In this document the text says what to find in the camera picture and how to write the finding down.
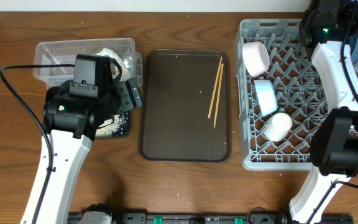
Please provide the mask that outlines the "white tissue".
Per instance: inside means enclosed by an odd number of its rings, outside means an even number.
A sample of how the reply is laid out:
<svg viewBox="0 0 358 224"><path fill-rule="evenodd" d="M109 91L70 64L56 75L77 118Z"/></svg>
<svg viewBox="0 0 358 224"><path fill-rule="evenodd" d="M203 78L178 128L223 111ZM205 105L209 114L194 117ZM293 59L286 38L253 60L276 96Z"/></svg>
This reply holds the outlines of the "white tissue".
<svg viewBox="0 0 358 224"><path fill-rule="evenodd" d="M102 51L98 52L97 55L111 57L118 62L122 70L121 81L125 81L129 78L132 78L132 65L130 64L131 59L122 59L113 50L107 48L102 49Z"/></svg>

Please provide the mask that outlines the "wooden chopstick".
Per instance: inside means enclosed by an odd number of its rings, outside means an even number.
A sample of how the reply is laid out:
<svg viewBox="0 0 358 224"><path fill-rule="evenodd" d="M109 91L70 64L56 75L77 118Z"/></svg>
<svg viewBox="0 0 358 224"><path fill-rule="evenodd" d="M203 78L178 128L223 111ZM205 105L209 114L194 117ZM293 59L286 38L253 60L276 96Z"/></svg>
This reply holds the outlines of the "wooden chopstick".
<svg viewBox="0 0 358 224"><path fill-rule="evenodd" d="M211 118L214 98L215 98L215 94L216 94L216 88L217 88L217 85L218 85L219 75L220 75L220 71L221 71L222 60L223 60L223 58L220 57L219 64L218 64L218 69L217 69L217 72L216 72L216 78L215 78L215 82L214 82L213 93L212 93L212 96L211 96L211 102L210 102L210 106L209 106L208 119Z"/></svg>
<svg viewBox="0 0 358 224"><path fill-rule="evenodd" d="M216 99L216 109L215 109L215 115L214 115L214 128L216 127L216 122L218 118L218 111L219 111L219 101L220 101L220 93L221 93L221 83L223 79L223 70L224 70L224 64L221 64L220 74L219 74L219 83L218 83L218 93L217 93L217 99Z"/></svg>

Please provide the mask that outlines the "pink white bowl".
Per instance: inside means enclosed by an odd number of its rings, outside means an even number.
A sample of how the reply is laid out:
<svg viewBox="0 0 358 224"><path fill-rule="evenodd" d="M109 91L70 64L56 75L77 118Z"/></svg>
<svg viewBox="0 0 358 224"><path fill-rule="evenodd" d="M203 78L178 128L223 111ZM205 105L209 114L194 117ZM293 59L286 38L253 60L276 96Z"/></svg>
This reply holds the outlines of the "pink white bowl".
<svg viewBox="0 0 358 224"><path fill-rule="evenodd" d="M265 73L270 66L269 54L261 42L248 42L242 46L244 65L251 77Z"/></svg>

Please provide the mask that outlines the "light blue bowl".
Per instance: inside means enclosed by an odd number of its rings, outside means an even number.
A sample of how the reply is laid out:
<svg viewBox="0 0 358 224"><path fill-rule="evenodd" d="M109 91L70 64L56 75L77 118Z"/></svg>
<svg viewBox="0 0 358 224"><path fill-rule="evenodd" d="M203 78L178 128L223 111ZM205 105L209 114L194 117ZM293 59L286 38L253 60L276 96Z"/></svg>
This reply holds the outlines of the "light blue bowl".
<svg viewBox="0 0 358 224"><path fill-rule="evenodd" d="M278 110L277 99L270 80L255 80L255 91L262 116L268 116Z"/></svg>

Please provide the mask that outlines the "white plastic cup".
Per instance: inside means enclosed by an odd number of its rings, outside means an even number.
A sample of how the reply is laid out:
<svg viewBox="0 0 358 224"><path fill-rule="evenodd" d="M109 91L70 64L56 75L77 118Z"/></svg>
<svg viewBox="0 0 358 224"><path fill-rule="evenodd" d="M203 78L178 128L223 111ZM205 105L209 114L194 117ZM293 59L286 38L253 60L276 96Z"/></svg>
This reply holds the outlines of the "white plastic cup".
<svg viewBox="0 0 358 224"><path fill-rule="evenodd" d="M266 122L264 135L269 141L279 142L286 137L292 124L292 118L288 114L276 113Z"/></svg>

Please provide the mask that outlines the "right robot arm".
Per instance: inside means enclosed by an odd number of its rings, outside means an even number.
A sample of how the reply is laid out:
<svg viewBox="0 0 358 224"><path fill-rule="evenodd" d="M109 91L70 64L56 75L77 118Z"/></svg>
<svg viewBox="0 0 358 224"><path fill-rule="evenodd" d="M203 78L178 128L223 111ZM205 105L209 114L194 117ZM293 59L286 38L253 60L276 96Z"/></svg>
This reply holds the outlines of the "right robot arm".
<svg viewBox="0 0 358 224"><path fill-rule="evenodd" d="M289 203L295 223L319 223L342 186L358 189L358 1L312 0L301 20L300 42L316 69L328 115L310 142L312 168Z"/></svg>

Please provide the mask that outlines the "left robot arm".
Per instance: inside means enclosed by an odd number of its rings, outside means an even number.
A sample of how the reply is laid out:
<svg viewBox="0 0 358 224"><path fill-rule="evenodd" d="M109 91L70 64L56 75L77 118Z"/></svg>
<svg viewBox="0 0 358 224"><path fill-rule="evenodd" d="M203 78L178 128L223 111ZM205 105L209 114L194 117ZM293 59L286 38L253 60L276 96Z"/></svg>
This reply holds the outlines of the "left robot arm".
<svg viewBox="0 0 358 224"><path fill-rule="evenodd" d="M81 166L98 128L142 106L137 81L115 58L78 54L71 80L47 90L39 166L22 223L65 223Z"/></svg>

